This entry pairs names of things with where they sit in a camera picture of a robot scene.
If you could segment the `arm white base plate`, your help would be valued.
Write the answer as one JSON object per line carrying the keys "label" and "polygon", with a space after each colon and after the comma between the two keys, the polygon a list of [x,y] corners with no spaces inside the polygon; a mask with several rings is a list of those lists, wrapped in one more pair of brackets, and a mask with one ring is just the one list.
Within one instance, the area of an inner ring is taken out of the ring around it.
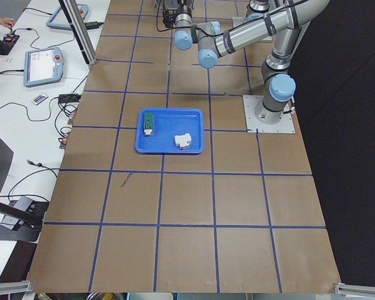
{"label": "arm white base plate", "polygon": [[247,132],[269,134],[296,132],[288,104],[280,112],[271,112],[263,106],[263,96],[244,95],[242,98]]}
{"label": "arm white base plate", "polygon": [[248,17],[233,17],[232,18],[232,32],[246,32],[246,24],[252,22]]}

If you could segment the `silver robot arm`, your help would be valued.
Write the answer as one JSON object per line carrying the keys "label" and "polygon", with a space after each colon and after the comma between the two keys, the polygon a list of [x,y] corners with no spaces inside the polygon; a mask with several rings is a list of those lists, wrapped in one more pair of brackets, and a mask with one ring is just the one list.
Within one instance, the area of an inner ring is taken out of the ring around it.
{"label": "silver robot arm", "polygon": [[272,41],[261,65],[266,95],[256,108],[258,119],[275,124],[294,91],[283,91],[294,53],[310,22],[327,7],[328,1],[249,1],[243,17],[234,17],[230,29],[217,21],[194,22],[193,2],[178,1],[172,12],[163,11],[166,27],[174,29],[174,43],[185,51],[197,46],[198,64],[211,69],[221,58],[242,49],[258,50],[265,39]]}

